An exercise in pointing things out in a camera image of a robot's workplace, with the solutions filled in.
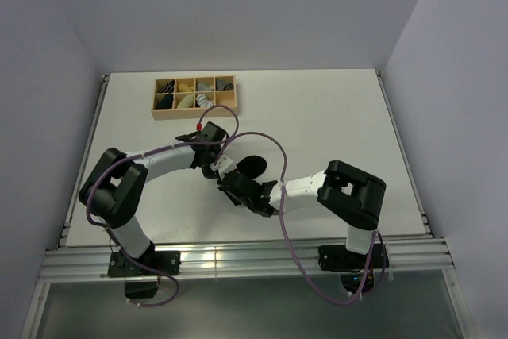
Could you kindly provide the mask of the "wooden compartment box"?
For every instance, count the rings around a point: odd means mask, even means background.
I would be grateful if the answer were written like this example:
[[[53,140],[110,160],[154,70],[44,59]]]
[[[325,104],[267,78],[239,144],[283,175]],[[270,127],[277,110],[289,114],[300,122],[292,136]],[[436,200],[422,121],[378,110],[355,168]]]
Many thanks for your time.
[[[205,110],[216,105],[237,112],[234,75],[200,75],[155,81],[151,110],[155,120],[199,118]]]

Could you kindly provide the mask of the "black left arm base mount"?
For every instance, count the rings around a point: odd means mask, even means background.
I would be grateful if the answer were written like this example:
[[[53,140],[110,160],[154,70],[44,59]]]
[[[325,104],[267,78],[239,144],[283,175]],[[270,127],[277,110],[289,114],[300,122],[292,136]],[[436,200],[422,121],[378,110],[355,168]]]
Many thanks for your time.
[[[110,263],[107,276],[110,278],[133,278],[155,275],[178,275],[181,260],[179,251],[155,251],[150,264],[134,264],[121,252],[113,252],[110,255]]]

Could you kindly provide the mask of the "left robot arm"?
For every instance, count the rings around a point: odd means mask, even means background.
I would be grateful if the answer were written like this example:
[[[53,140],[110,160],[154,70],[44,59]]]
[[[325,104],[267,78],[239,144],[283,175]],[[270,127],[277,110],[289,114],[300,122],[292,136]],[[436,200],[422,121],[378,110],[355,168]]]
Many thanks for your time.
[[[145,275],[156,266],[155,245],[136,218],[144,185],[170,172],[205,167],[215,161],[221,144],[175,142],[148,152],[107,149],[84,181],[79,201],[89,223],[106,229],[126,256],[126,266]]]

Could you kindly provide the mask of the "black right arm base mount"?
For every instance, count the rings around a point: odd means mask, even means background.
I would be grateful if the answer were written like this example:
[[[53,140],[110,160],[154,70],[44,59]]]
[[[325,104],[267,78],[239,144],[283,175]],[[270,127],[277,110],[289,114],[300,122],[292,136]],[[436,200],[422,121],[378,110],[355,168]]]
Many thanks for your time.
[[[345,245],[322,245],[318,247],[318,264],[322,271],[356,273],[364,269],[366,255],[349,252]],[[375,243],[371,255],[370,269],[388,268],[390,262],[383,246]]]

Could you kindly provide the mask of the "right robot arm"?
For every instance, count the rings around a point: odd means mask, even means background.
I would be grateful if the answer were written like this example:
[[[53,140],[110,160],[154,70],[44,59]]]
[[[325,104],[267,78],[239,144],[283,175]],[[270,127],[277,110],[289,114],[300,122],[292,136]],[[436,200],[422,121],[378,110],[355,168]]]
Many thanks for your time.
[[[354,268],[371,257],[371,238],[378,228],[387,185],[380,178],[340,160],[314,175],[282,183],[258,183],[229,157],[211,166],[219,190],[236,206],[265,218],[280,212],[323,206],[347,224],[344,260]]]

